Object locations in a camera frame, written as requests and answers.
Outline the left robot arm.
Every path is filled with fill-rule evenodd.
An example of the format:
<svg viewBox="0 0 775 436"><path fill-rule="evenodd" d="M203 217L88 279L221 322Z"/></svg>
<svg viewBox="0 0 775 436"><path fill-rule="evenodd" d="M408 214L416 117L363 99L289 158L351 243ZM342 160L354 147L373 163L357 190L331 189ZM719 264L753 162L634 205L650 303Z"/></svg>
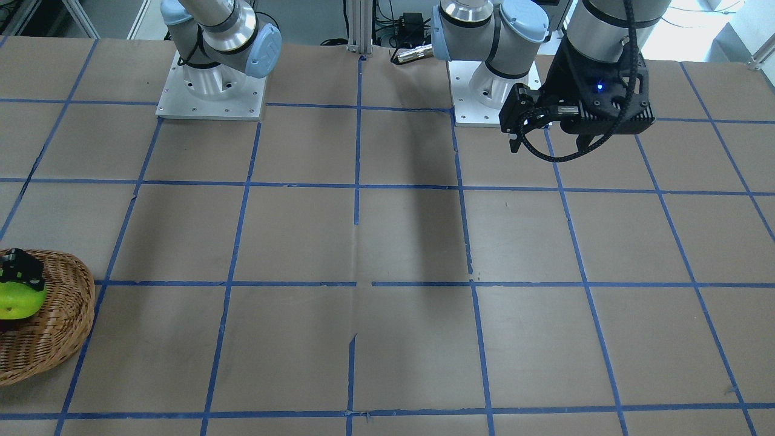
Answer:
<svg viewBox="0 0 775 436"><path fill-rule="evenodd" d="M544 161L575 160L614 135L654 124L642 45L667 1L581 1L574 8L543 84L521 83L550 30L532 1L442 1L431 24L434 56L479 62L495 80L482 102L497 108L501 132L516 153Z"/></svg>

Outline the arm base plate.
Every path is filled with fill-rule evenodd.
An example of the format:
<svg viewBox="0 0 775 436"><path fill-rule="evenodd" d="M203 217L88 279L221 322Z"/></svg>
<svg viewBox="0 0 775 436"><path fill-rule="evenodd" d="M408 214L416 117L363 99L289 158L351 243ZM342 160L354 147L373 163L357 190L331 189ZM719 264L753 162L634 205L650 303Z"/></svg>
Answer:
<svg viewBox="0 0 775 436"><path fill-rule="evenodd" d="M264 107L266 78L252 78L224 65L197 69L178 64L176 52L156 116L178 121L255 121Z"/></svg>
<svg viewBox="0 0 775 436"><path fill-rule="evenodd" d="M507 79L496 76L484 62L451 61L447 63L449 89L453 99L455 124L458 127L500 128L500 111L515 84L532 90L541 86L536 64L526 76Z"/></svg>

